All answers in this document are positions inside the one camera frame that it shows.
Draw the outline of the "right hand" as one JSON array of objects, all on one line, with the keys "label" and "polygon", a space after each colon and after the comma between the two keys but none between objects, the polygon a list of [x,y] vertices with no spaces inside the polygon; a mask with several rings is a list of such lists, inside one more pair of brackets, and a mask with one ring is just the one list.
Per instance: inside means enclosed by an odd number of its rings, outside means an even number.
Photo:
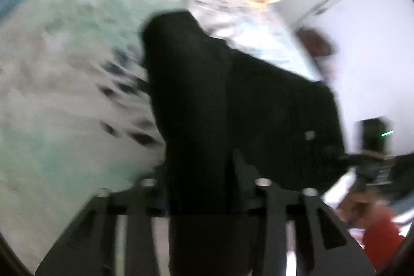
[{"label": "right hand", "polygon": [[336,215],[351,228],[368,229],[388,213],[378,191],[366,188],[357,191],[350,188],[335,210]]}]

